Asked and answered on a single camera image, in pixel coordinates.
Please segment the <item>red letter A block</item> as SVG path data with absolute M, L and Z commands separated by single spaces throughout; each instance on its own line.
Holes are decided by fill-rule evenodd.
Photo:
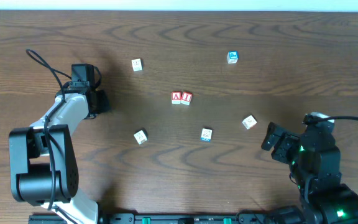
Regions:
M 173 105 L 179 105 L 181 103 L 181 92 L 173 91 L 171 99 Z

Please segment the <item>red letter I block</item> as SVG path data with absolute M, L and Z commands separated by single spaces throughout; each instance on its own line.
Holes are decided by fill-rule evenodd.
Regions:
M 182 95 L 181 95 L 181 104 L 189 106 L 190 103 L 191 103 L 192 97 L 193 97 L 192 93 L 183 92 Z

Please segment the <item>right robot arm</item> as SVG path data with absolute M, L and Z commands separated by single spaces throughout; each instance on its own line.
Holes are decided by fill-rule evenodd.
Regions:
M 264 223 L 358 223 L 358 195 L 341 182 L 341 153 L 333 129 L 332 122 L 324 121 L 294 134 L 269 123 L 261 148 L 289 166 L 301 207 L 276 209 Z

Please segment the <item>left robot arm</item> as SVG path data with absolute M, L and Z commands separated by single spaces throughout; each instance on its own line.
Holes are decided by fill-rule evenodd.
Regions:
M 51 108 L 26 128 L 9 133 L 11 192 L 18 202 L 53 211 L 67 223 L 109 223 L 109 216 L 79 189 L 71 137 L 81 121 L 109 104 L 100 83 L 71 81 Z

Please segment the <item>white block right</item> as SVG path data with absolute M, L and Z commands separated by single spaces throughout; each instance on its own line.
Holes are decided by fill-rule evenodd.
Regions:
M 242 124 L 246 129 L 250 129 L 257 124 L 257 120 L 252 115 L 249 115 L 242 120 Z

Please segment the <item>white block green B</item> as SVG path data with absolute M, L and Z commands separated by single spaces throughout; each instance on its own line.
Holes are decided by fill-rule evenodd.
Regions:
M 135 137 L 135 140 L 137 141 L 137 143 L 139 145 L 143 144 L 144 142 L 146 142 L 148 140 L 147 134 L 143 129 L 141 129 L 138 132 L 136 132 L 134 134 L 134 137 Z

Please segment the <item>white block upper left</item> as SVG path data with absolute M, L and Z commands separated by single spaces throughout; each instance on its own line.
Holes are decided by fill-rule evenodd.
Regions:
M 142 61 L 140 58 L 133 59 L 131 62 L 133 71 L 138 72 L 142 70 Z

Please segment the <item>white block blue bottom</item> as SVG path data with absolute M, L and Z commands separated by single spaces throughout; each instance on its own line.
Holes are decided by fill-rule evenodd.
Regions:
M 213 133 L 212 129 L 203 128 L 202 131 L 201 131 L 200 139 L 202 141 L 210 142 L 211 137 L 212 137 L 212 133 Z

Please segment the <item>blue picture block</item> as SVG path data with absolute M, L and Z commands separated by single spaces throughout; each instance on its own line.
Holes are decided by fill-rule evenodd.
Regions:
M 239 59 L 238 51 L 229 51 L 227 53 L 227 62 L 229 64 L 237 63 Z

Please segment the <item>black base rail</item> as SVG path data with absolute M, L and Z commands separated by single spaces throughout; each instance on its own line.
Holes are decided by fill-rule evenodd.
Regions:
M 284 214 L 278 218 L 273 215 L 241 213 L 239 215 L 134 215 L 116 213 L 101 218 L 98 223 L 109 224 L 255 224 L 255 223 L 308 223 L 305 219 Z

